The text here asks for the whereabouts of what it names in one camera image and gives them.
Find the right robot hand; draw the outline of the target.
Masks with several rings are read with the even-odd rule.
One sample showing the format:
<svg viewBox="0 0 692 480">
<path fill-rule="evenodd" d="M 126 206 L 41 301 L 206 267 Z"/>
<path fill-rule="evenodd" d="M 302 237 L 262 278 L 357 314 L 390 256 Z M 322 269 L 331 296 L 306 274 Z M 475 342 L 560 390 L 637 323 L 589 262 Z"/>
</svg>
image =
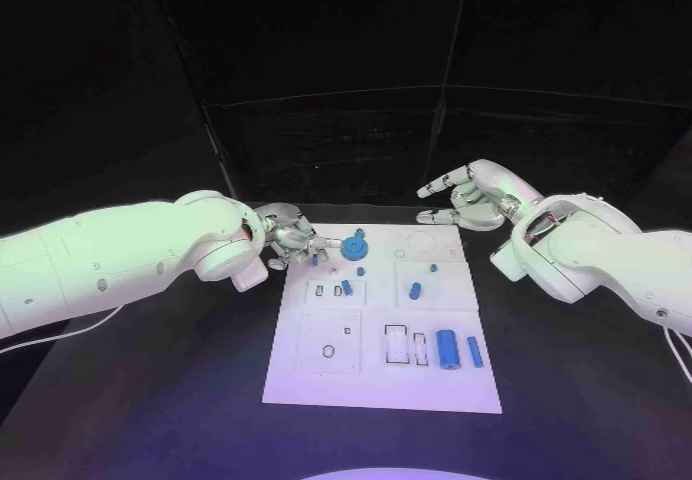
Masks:
<svg viewBox="0 0 692 480">
<path fill-rule="evenodd" d="M 543 196 L 500 164 L 478 159 L 446 172 L 416 191 L 419 199 L 449 191 L 451 207 L 417 213 L 416 222 L 455 225 L 471 231 L 491 231 L 505 220 L 515 223 Z"/>
</svg>

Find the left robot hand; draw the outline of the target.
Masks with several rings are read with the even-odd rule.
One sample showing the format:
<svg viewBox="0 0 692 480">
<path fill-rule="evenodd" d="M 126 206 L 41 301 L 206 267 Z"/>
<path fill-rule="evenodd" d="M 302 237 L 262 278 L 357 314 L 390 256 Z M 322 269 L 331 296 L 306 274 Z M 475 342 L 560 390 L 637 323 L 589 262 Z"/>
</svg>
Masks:
<svg viewBox="0 0 692 480">
<path fill-rule="evenodd" d="M 265 245 L 275 257 L 266 261 L 272 270 L 285 270 L 295 263 L 317 259 L 328 261 L 328 249 L 340 249 L 342 241 L 317 234 L 299 208 L 288 203 L 270 203 L 255 209 L 265 230 Z"/>
</svg>

